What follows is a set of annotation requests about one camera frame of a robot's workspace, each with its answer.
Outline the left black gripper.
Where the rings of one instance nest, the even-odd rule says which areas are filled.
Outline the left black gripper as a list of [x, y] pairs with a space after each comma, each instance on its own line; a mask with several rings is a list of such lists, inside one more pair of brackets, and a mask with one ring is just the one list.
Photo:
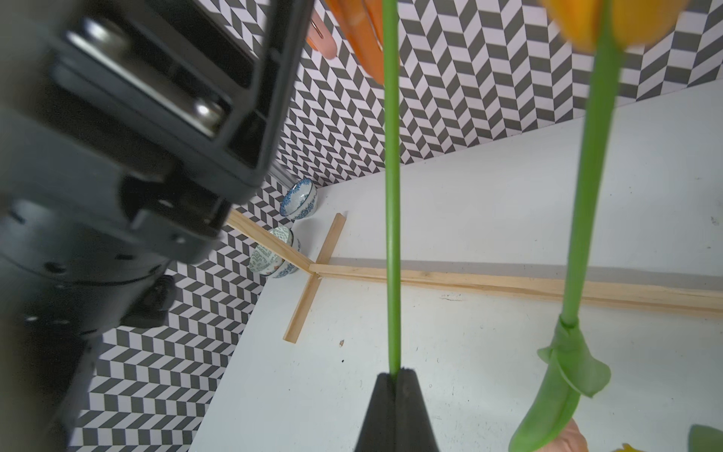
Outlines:
[[191, 1], [1, 5], [1, 192], [197, 263], [275, 154], [313, 3], [258, 54]]

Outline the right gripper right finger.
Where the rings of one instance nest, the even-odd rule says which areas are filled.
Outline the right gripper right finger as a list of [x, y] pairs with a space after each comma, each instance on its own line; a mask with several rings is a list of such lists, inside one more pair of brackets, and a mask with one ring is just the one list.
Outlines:
[[409, 368], [395, 383], [395, 451], [439, 451], [419, 380]]

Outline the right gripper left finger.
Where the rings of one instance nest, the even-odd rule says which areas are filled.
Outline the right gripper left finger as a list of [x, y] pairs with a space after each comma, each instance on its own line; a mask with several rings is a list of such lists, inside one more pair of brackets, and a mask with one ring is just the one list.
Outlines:
[[395, 451], [395, 384], [389, 374], [379, 374], [355, 446], [356, 452]]

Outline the yellow arched peg hanger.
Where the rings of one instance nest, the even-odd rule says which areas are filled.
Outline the yellow arched peg hanger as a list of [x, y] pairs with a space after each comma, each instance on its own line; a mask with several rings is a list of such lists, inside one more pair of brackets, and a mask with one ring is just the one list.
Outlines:
[[[384, 83], [383, 1], [329, 1], [361, 67]], [[628, 47], [660, 41], [676, 24], [685, 1], [542, 1], [548, 16], [575, 48], [593, 54], [606, 70]]]

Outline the pink tulip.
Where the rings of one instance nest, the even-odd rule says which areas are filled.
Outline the pink tulip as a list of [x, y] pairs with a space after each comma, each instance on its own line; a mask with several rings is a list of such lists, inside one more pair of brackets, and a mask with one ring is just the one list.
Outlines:
[[601, 13], [574, 197], [562, 311], [551, 344], [538, 350], [538, 357], [548, 367], [538, 395], [512, 435], [510, 451], [538, 451], [550, 444], [574, 417], [581, 397], [594, 397], [611, 380], [610, 367], [591, 354], [579, 320], [622, 62], [621, 47], [613, 38], [610, 1], [602, 2]]
[[381, 2], [385, 109], [385, 211], [389, 374], [401, 370], [401, 195], [399, 137], [398, 7]]

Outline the yellow tulip flower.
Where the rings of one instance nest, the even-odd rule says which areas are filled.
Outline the yellow tulip flower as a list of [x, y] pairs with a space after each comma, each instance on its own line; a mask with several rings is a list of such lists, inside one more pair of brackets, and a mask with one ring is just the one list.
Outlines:
[[700, 424], [692, 425], [687, 434], [688, 452], [722, 452], [722, 430]]

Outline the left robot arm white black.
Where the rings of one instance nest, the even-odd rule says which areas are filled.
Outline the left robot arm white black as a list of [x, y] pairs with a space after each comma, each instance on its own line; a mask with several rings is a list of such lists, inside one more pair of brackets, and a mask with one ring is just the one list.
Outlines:
[[1, 444], [63, 451], [106, 331], [164, 325], [278, 150], [314, 5], [252, 54], [192, 1], [1, 5]]

